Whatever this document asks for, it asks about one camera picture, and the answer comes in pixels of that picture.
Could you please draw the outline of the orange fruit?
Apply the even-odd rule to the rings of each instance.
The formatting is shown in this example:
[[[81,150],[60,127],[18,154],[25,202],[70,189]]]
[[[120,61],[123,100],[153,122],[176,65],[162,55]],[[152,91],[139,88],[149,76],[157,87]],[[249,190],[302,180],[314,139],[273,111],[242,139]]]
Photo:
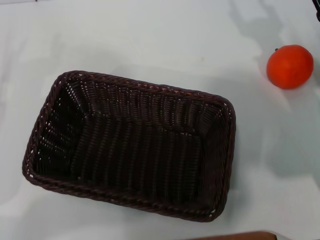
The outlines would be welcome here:
[[[314,58],[303,46],[285,45],[269,57],[266,75],[281,89],[295,89],[305,84],[314,70]]]

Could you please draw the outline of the dark brown woven basket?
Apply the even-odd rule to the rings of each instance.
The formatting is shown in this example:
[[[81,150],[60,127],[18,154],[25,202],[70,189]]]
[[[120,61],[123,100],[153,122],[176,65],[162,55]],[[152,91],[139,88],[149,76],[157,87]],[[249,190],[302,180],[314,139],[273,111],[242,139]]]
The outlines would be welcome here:
[[[52,85],[22,174],[60,194],[211,222],[227,202],[235,136],[224,97],[74,70]]]

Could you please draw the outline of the brown board edge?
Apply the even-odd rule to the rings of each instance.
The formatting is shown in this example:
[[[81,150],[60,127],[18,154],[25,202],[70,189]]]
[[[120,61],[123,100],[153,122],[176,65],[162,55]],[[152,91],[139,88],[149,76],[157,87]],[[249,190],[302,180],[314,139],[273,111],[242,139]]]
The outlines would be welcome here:
[[[230,235],[208,236],[190,240],[278,240],[276,235],[266,231],[244,232]]]

